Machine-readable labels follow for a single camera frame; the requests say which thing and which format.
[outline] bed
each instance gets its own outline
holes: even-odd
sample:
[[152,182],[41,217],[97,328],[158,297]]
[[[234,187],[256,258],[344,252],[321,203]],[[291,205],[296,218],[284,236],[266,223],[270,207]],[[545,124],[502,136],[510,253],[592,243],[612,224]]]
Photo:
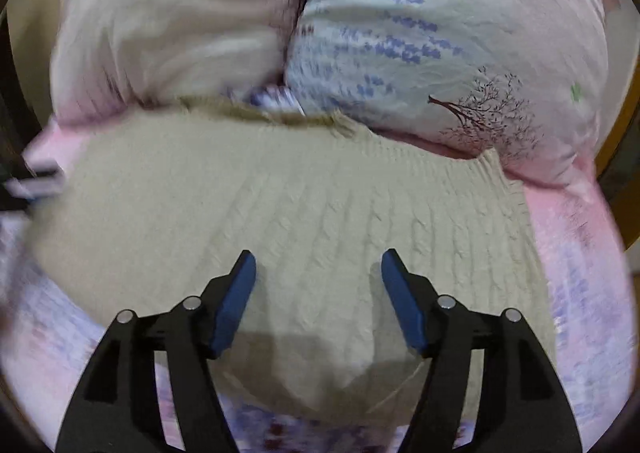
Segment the bed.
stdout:
[[[637,47],[635,56],[626,58],[632,62],[631,70],[627,65],[623,77],[616,78],[622,80],[628,93],[613,101],[614,120],[607,123],[614,128],[608,131],[608,138],[603,138],[603,152],[608,152],[610,146],[618,147],[626,131],[624,126],[616,136],[616,125],[624,125],[624,120],[618,120],[628,116],[628,125],[632,118],[628,110],[633,111],[637,102],[631,80]],[[612,89],[620,95],[616,87]],[[17,128],[12,131],[15,141],[12,148],[20,151],[21,144],[30,142],[24,154],[28,162],[54,160],[72,173],[74,161],[94,133],[62,130],[50,122],[32,140],[37,124],[24,100],[20,104],[15,99],[17,90],[20,87],[14,75],[12,87],[2,91],[2,100]],[[618,143],[612,143],[612,137],[618,137]],[[590,185],[589,200],[530,185],[525,186],[525,193],[548,281],[556,326],[558,371],[587,451],[625,405],[636,375],[636,303],[623,244],[596,183]],[[17,245],[16,239],[23,229],[23,220],[3,223],[2,243],[6,247]],[[104,329],[91,321],[34,263],[24,267],[20,282],[2,286],[1,303],[5,321],[0,339],[2,375],[15,405],[44,443],[53,448],[66,404]],[[158,382],[166,437],[169,443],[179,445],[168,379],[162,370]],[[272,415],[248,405],[234,406],[223,401],[223,406],[243,451],[299,451],[310,447],[302,441],[311,423]],[[248,420],[252,423],[250,427],[239,424]],[[391,448],[399,444],[402,435],[403,430],[398,429]],[[313,449],[318,451],[338,451],[345,444],[352,451],[378,451],[383,445],[375,430],[315,429],[313,436],[317,440]]]

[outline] floral pillowcase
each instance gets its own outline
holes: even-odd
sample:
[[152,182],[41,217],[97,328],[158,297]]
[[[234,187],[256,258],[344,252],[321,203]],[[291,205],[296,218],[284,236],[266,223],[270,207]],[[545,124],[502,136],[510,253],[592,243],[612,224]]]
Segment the floral pillowcase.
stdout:
[[470,156],[542,184],[580,178],[607,77],[602,0],[308,0],[286,83],[305,111]]

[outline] pink blanket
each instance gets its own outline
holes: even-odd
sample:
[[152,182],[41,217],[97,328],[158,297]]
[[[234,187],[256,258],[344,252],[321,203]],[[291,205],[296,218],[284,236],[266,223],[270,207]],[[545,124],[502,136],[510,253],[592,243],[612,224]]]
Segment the pink blanket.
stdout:
[[[52,123],[26,158],[32,163],[54,160],[69,171],[91,136],[89,131],[62,131]],[[620,412],[634,379],[638,338],[630,275],[617,229],[595,183],[590,201],[535,186],[525,185],[525,193],[548,280],[558,372],[586,451]],[[11,224],[4,223],[2,229],[10,230]],[[8,237],[0,231],[3,238]],[[103,329],[35,265],[25,271],[20,285],[2,287],[0,307],[8,309],[9,318],[0,333],[0,367],[23,412],[53,446],[68,400]],[[179,446],[163,376],[159,373],[165,432],[168,442]],[[242,451],[300,450],[301,441],[317,451],[342,451],[342,439],[351,441],[345,451],[372,445],[382,451],[397,447],[403,435],[398,429],[389,445],[388,437],[377,437],[376,430],[321,430],[252,407],[223,406]]]

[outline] pink bedsheet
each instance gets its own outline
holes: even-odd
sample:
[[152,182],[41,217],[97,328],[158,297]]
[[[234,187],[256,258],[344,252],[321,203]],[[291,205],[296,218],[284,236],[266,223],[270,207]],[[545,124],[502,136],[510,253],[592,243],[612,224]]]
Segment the pink bedsheet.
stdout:
[[[26,158],[32,163],[54,160],[69,171],[91,136],[89,131],[63,132],[52,123]],[[525,186],[525,193],[548,280],[558,372],[586,451],[620,412],[634,380],[638,337],[630,275],[596,184],[588,201],[535,186]],[[0,367],[23,412],[52,447],[103,329],[37,270],[25,275],[21,285],[0,285],[2,307],[10,317],[0,327]],[[171,408],[162,413],[168,441],[178,445]],[[267,426],[261,440],[269,433]],[[395,442],[390,449],[397,447]],[[249,438],[239,441],[239,448],[258,449]]]

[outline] tree print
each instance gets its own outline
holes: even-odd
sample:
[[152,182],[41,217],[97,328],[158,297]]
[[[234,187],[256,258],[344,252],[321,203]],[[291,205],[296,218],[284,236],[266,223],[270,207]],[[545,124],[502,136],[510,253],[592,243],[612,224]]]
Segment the tree print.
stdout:
[[479,72],[473,90],[456,102],[429,96],[430,104],[449,110],[459,122],[442,130],[439,142],[475,155],[493,147],[503,163],[526,159],[542,134],[532,124],[529,100],[517,97],[522,83],[513,74],[488,77],[485,67]]

